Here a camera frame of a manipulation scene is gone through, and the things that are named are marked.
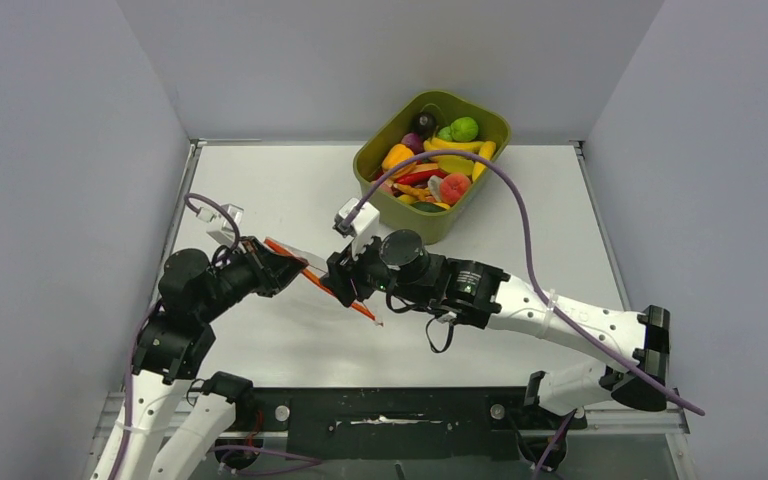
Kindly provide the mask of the clear zip top bag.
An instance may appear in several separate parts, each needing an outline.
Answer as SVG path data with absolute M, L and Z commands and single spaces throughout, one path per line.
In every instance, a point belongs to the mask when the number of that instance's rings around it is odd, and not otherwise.
M 335 293 L 330 288 L 326 287 L 323 283 L 324 276 L 327 273 L 327 265 L 325 259 L 313 253 L 294 248 L 272 237 L 266 237 L 264 243 L 275 253 L 285 256 L 293 256 L 304 260 L 307 263 L 307 267 L 302 272 L 302 275 L 323 292 L 328 293 L 332 297 L 336 297 Z M 376 326 L 384 326 L 384 322 L 379 320 L 373 311 L 370 310 L 363 302 L 355 300 L 352 302 L 350 308 L 371 320 Z

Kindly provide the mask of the yellow bell pepper toy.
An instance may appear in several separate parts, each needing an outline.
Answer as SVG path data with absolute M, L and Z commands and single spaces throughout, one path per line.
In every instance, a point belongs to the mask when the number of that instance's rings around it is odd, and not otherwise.
M 381 163 L 381 170 L 383 173 L 391 172 L 393 179 L 399 178 L 410 173 L 416 166 L 416 162 L 410 162 L 399 168 L 402 162 L 412 158 L 415 155 L 414 151 L 408 146 L 399 143 L 394 145 Z

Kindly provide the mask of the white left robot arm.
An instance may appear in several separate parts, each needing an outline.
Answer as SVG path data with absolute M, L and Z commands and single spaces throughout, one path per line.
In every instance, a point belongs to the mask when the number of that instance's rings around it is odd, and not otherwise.
M 212 322 L 251 294 L 279 294 L 308 266 L 254 237 L 220 251 L 222 260 L 194 248 L 166 260 L 158 301 L 131 348 L 125 397 L 92 478 L 186 479 L 219 435 L 254 410 L 252 381 L 218 372 L 205 381 L 183 423 L 166 433 L 215 342 Z

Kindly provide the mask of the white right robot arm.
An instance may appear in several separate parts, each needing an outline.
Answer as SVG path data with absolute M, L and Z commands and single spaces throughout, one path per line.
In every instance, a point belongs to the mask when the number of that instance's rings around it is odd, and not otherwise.
M 430 253 L 410 230 L 374 236 L 359 254 L 351 247 L 331 254 L 322 283 L 345 306 L 380 292 L 387 304 L 402 301 L 401 313 L 525 334 L 587 355 L 582 364 L 530 376 L 522 411 L 532 425 L 608 400 L 646 412 L 667 407 L 664 308 L 610 310 L 540 291 L 500 268 Z

